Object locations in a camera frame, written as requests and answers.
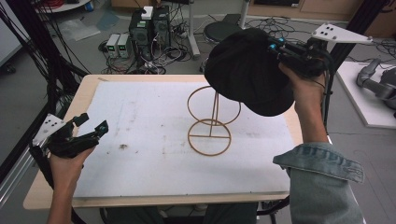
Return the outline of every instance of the white bracket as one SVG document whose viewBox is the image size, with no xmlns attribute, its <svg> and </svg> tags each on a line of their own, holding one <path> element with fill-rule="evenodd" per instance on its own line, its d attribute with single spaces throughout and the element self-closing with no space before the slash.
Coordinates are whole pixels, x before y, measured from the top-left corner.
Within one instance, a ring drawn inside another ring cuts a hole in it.
<svg viewBox="0 0 396 224">
<path fill-rule="evenodd" d="M 40 129 L 38 130 L 38 133 L 35 135 L 35 138 L 33 139 L 33 144 L 38 145 L 41 141 L 45 140 L 53 133 L 60 130 L 65 124 L 66 122 L 64 122 L 63 120 L 58 119 L 51 114 L 48 114 Z"/>
<path fill-rule="evenodd" d="M 358 35 L 329 23 L 322 24 L 316 31 L 312 33 L 312 37 L 334 43 L 368 44 L 373 41 L 372 37 Z"/>
</svg>

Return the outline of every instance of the black pole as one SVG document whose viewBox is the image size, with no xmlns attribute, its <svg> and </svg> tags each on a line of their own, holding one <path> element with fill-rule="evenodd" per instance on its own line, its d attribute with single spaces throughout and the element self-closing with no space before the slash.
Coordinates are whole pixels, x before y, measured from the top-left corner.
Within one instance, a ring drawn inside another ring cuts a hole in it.
<svg viewBox="0 0 396 224">
<path fill-rule="evenodd" d="M 361 3 L 355 16 L 350 20 L 346 29 L 359 35 L 363 35 L 375 20 L 381 9 L 386 5 L 387 0 L 364 0 Z M 334 71 L 337 71 L 344 62 L 350 51 L 356 44 L 336 44 L 330 53 L 334 61 Z M 334 75 L 330 76 L 328 90 L 325 98 L 325 114 L 323 117 L 324 125 L 327 127 L 327 118 L 329 114 L 330 96 L 332 95 L 332 83 Z"/>
</svg>

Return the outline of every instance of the white board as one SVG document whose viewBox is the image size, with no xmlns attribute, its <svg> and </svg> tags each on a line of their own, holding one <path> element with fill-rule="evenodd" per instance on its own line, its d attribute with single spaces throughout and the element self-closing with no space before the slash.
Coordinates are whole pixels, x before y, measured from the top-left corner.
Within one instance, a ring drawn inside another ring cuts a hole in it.
<svg viewBox="0 0 396 224">
<path fill-rule="evenodd" d="M 338 68 L 341 83 L 367 127 L 396 129 L 396 118 L 393 117 L 395 111 L 388 108 L 382 100 L 376 98 L 372 91 L 361 88 L 356 84 L 358 73 L 364 66 L 367 66 L 367 63 L 344 62 Z M 382 66 L 387 68 L 391 65 L 382 64 Z M 371 79 L 379 82 L 384 70 L 378 66 Z"/>
<path fill-rule="evenodd" d="M 289 191 L 286 172 L 272 163 L 275 155 L 293 148 L 283 116 L 261 117 L 243 106 L 238 119 L 227 125 L 233 138 L 227 151 L 207 157 L 190 147 L 187 133 L 196 120 L 188 111 L 188 97 L 207 85 L 100 83 L 88 109 L 90 120 L 79 134 L 104 119 L 109 132 L 86 160 L 75 197 Z M 213 96 L 210 88 L 191 97 L 195 116 L 210 118 Z M 237 102 L 221 98 L 220 121 L 237 111 Z M 219 146 L 211 143 L 206 146 Z"/>
</svg>

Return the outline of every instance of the chair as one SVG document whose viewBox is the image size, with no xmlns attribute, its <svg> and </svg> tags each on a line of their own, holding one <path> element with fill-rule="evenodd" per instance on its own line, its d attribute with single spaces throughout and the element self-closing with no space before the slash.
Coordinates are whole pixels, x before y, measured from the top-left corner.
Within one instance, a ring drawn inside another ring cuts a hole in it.
<svg viewBox="0 0 396 224">
<path fill-rule="evenodd" d="M 204 29 L 204 39 L 211 44 L 217 45 L 227 36 L 242 30 L 238 26 L 240 14 L 227 14 L 222 21 L 215 21 L 208 24 Z M 207 58 L 201 63 L 200 72 L 205 71 Z"/>
</svg>

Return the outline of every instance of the wooden table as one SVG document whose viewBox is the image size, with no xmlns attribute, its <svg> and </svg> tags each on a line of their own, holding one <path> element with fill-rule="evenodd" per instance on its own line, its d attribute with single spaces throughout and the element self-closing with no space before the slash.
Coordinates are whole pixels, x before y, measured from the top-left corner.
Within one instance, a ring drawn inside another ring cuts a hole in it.
<svg viewBox="0 0 396 224">
<path fill-rule="evenodd" d="M 105 81 L 121 82 L 205 82 L 202 75 L 89 75 L 84 77 L 77 94 L 70 105 L 64 120 L 70 120 L 75 115 L 87 111 L 99 83 Z M 300 124 L 293 107 L 283 114 L 290 136 L 295 145 L 301 144 L 302 135 Z M 215 194 L 215 195 L 183 195 L 183 196 L 152 196 L 152 197 L 114 197 L 89 198 L 73 200 L 74 207 L 103 207 L 128 205 L 160 205 L 160 204 L 194 204 L 194 203 L 229 203 L 229 202 L 257 202 L 271 201 L 285 198 L 288 192 L 273 194 Z M 39 172 L 30 188 L 23 206 L 26 209 L 50 208 L 52 190 L 44 176 Z"/>
</svg>

